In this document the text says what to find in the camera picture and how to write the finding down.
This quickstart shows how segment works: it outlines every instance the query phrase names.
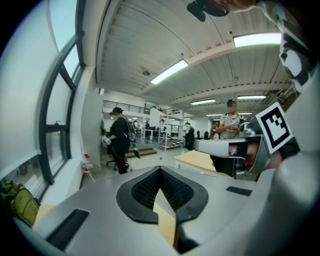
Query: ceiling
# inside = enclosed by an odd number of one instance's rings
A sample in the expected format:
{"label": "ceiling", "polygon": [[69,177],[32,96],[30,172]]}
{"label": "ceiling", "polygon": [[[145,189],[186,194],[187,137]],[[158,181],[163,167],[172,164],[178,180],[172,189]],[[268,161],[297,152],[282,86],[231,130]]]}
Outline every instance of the ceiling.
{"label": "ceiling", "polygon": [[[191,65],[158,85],[151,84],[179,60],[189,62],[233,42],[234,36],[278,31],[257,8],[225,17],[207,15],[200,22],[187,11],[191,1],[118,1],[108,33],[100,37],[103,52],[97,76],[101,85],[197,116],[225,112],[228,99],[236,100],[238,95],[286,94],[289,78],[279,60],[279,46],[223,54]],[[216,99],[214,104],[191,105],[211,98]],[[238,110],[260,111],[268,106],[262,103],[239,102]]]}

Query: table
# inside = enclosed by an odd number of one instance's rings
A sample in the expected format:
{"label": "table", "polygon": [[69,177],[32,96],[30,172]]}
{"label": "table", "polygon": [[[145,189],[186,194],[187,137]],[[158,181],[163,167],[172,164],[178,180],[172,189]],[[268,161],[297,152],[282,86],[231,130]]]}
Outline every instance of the table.
{"label": "table", "polygon": [[184,164],[211,172],[215,173],[218,175],[230,177],[229,175],[222,173],[222,172],[217,172],[216,168],[212,165],[212,160],[210,158],[209,154],[198,152],[195,150],[189,151],[187,153],[177,155],[174,157],[175,160],[182,162]]}

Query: window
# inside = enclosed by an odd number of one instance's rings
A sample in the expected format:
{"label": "window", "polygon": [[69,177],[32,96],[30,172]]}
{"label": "window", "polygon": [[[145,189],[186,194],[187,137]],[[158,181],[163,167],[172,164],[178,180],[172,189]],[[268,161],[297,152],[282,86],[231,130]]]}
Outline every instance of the window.
{"label": "window", "polygon": [[53,176],[67,160],[64,154],[63,133],[64,131],[55,131],[45,135],[46,153]]}
{"label": "window", "polygon": [[45,181],[38,162],[38,156],[34,156],[12,170],[1,180],[1,183],[3,184],[10,181],[13,181],[16,184],[23,184],[34,197],[38,197],[45,186]]}
{"label": "window", "polygon": [[64,61],[64,66],[66,68],[66,71],[68,72],[71,78],[73,77],[78,64],[79,64],[78,49],[77,49],[77,45],[75,45]]}
{"label": "window", "polygon": [[82,57],[85,1],[50,0],[48,3],[46,18],[60,53],[48,74],[39,115],[41,154],[38,160],[47,186],[54,184],[56,175],[72,158],[71,111],[85,67]]}
{"label": "window", "polygon": [[47,125],[65,125],[71,90],[61,74],[58,74],[50,95],[48,110],[46,114]]}
{"label": "window", "polygon": [[50,17],[54,38],[59,51],[76,34],[77,0],[51,0]]}

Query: gray t-shirt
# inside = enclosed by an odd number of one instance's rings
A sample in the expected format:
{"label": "gray t-shirt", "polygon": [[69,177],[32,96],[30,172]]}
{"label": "gray t-shirt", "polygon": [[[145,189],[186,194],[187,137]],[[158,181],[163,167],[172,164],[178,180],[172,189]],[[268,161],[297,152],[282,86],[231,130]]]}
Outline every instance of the gray t-shirt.
{"label": "gray t-shirt", "polygon": [[[232,118],[232,115],[228,113],[228,114],[222,115],[220,121],[224,121],[223,126],[234,125],[239,127],[241,118],[242,117],[239,114],[237,114],[235,118]],[[220,134],[221,140],[235,139],[237,137],[239,137],[239,134],[237,134],[235,130],[227,129]]]}

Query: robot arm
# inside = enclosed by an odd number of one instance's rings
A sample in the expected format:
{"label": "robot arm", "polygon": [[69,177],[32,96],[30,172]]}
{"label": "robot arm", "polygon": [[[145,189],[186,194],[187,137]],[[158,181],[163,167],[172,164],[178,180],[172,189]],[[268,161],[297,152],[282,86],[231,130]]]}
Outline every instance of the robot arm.
{"label": "robot arm", "polygon": [[[246,176],[246,173],[250,173],[254,178],[268,167],[273,153],[293,138],[284,116],[281,106],[276,102],[257,114],[250,122],[242,122],[239,127],[240,138],[198,140],[194,143],[194,149],[211,156],[233,159],[232,172],[226,172],[233,173],[235,179],[238,177],[237,174]],[[258,146],[253,164],[248,166],[244,161],[250,143],[257,143]]]}

